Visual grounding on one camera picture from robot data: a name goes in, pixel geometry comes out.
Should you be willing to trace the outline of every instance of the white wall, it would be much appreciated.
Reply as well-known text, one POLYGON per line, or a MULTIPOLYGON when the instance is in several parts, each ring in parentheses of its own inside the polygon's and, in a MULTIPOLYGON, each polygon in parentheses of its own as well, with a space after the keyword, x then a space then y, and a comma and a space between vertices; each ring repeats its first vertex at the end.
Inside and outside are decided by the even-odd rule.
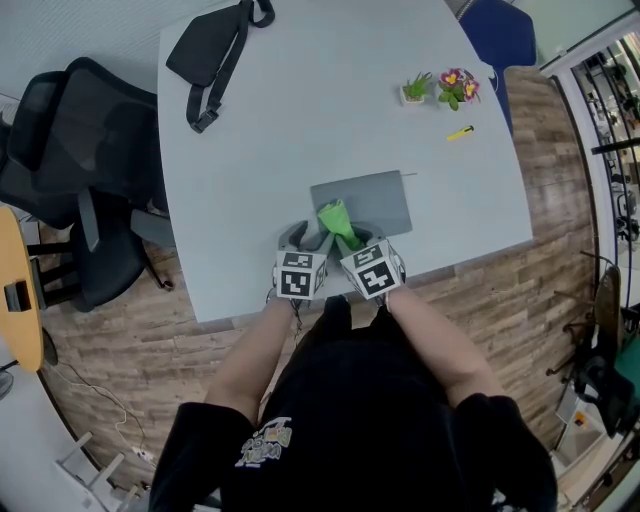
POLYGON ((513 5, 533 19, 539 64, 634 8, 631 0, 515 0, 513 5))
MULTIPOLYGON (((12 360, 0 338, 0 364, 12 360)), ((0 401, 0 501, 9 512, 95 512, 86 509, 53 461, 74 441, 51 405, 38 376, 19 366, 11 392, 0 401)), ((70 468, 85 481, 97 473, 84 455, 70 468)))
POLYGON ((156 91, 161 28, 218 0, 2 0, 0 94, 20 98, 34 75, 92 57, 156 91))

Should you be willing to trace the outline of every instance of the person's right arm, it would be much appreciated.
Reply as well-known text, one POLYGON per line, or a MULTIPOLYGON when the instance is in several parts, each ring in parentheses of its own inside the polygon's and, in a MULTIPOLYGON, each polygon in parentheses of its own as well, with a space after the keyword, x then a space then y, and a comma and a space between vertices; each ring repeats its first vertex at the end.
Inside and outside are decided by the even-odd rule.
POLYGON ((505 394, 480 349, 409 288, 389 292, 387 307, 453 407, 475 393, 505 394))

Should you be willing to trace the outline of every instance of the floor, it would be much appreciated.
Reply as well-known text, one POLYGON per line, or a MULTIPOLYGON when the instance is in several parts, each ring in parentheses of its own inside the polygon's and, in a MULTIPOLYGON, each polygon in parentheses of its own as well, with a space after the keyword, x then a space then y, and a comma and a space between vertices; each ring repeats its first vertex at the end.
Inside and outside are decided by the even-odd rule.
MULTIPOLYGON (((554 415, 563 386, 545 370, 570 353, 562 325, 582 309, 554 290, 587 297, 593 262, 579 254, 593 250, 588 186, 569 117, 554 85, 536 70, 511 70, 507 86, 514 142, 527 190, 534 240, 499 254, 442 268, 412 280, 425 300, 460 325, 489 358, 507 392, 518 402, 532 431, 550 448, 561 430, 554 415)), ((44 237, 51 236, 45 232, 44 237)), ((114 428, 122 412, 94 390, 70 386, 79 377, 109 388, 140 421, 144 449, 160 455, 176 408, 203 398, 208 378, 250 318, 197 324, 175 252, 150 248, 161 273, 176 289, 166 293, 145 275, 117 300, 91 314, 69 305, 44 313, 61 362, 44 378, 77 435, 93 432, 88 444, 100 464, 117 452, 125 462, 114 473, 124 487, 150 482, 153 468, 136 458, 114 428)), ((354 305, 354 321, 365 324, 373 306, 354 305)), ((303 317, 308 328, 318 313, 303 317)), ((289 339, 281 359, 293 347, 289 339)), ((135 420, 121 427, 138 446, 135 420)))

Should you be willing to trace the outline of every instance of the black mesh backrest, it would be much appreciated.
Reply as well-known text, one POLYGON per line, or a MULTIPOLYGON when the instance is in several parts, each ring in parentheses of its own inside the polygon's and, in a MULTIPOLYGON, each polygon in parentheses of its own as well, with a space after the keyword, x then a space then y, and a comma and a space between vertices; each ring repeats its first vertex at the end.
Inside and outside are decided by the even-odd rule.
POLYGON ((43 193, 93 187, 144 206, 162 173, 156 96, 88 58, 66 73, 34 186, 43 193))
POLYGON ((0 201, 30 213, 56 229, 64 229, 78 216, 73 195, 39 194, 31 184, 32 173, 22 165, 3 158, 11 127, 0 121, 0 201))
POLYGON ((38 75, 29 82, 20 101, 8 153, 13 161, 31 171, 40 166, 67 77, 63 71, 38 75))
POLYGON ((2 120, 0 113, 0 169, 7 161, 7 143, 9 142, 9 133, 11 127, 2 120))

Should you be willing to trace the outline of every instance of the person's left arm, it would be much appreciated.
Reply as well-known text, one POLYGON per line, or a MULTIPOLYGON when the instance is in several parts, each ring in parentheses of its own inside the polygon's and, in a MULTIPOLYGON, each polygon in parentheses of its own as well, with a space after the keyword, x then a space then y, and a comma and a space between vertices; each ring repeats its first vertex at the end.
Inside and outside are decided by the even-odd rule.
POLYGON ((189 512, 217 489, 251 437, 289 334, 293 308, 274 298, 216 371, 205 403, 180 406, 151 487, 151 512, 189 512))
POLYGON ((260 401, 276 371, 292 319, 288 299, 271 299, 220 364, 205 403, 235 409, 255 426, 260 401))

